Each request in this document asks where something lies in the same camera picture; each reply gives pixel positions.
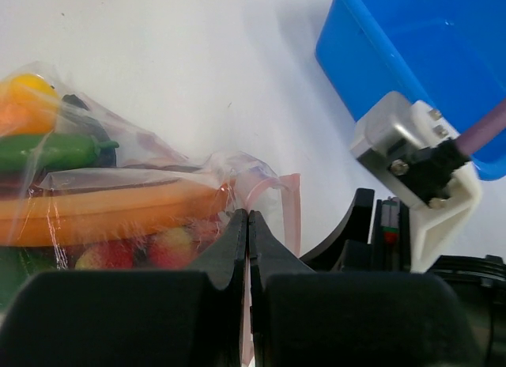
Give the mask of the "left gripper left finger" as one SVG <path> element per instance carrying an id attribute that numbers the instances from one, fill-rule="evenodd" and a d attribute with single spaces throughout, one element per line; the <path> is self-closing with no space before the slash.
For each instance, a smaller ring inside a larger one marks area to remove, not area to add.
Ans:
<path id="1" fill-rule="evenodd" d="M 45 272 L 1 326 L 4 366 L 238 366 L 247 213 L 181 271 Z"/>

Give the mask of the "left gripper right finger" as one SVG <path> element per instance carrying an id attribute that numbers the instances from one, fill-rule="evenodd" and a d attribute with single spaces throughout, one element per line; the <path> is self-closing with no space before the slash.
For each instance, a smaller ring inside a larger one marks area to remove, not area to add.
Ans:
<path id="1" fill-rule="evenodd" d="M 459 299 L 433 274 L 318 273 L 248 217 L 258 366 L 481 366 Z"/>

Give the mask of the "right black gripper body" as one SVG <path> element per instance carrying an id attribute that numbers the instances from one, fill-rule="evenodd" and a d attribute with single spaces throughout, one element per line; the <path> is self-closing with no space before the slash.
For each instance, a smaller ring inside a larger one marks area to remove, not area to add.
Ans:
<path id="1" fill-rule="evenodd" d="M 319 272 L 410 271 L 410 210 L 396 197 L 375 200 L 374 194 L 371 189 L 357 189 L 345 217 L 301 261 Z M 503 366 L 503 259 L 442 255 L 429 270 L 459 297 L 485 365 Z"/>

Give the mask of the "fake lychee bunch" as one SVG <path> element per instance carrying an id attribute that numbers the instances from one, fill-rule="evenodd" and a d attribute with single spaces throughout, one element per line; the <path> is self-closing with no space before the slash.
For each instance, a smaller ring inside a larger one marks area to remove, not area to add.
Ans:
<path id="1" fill-rule="evenodd" d="M 187 267 L 221 235 L 225 225 L 218 218 L 196 220 L 160 233 L 110 240 L 85 247 L 77 254 L 78 270 Z"/>

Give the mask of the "orange papaya slice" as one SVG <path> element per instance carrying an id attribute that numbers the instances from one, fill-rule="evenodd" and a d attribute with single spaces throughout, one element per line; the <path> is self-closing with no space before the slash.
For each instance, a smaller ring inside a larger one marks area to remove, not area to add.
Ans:
<path id="1" fill-rule="evenodd" d="M 149 187 L 4 200 L 1 244 L 49 247 L 121 240 L 180 227 L 224 210 L 231 187 L 177 180 Z"/>

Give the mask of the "clear zip top bag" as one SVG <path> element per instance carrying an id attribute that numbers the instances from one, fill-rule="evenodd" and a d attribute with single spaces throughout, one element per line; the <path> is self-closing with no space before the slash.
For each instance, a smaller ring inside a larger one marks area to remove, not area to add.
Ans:
<path id="1" fill-rule="evenodd" d="M 1 80 L 1 363 L 248 366 L 247 216 L 300 251 L 300 177 L 193 163 L 40 64 Z"/>

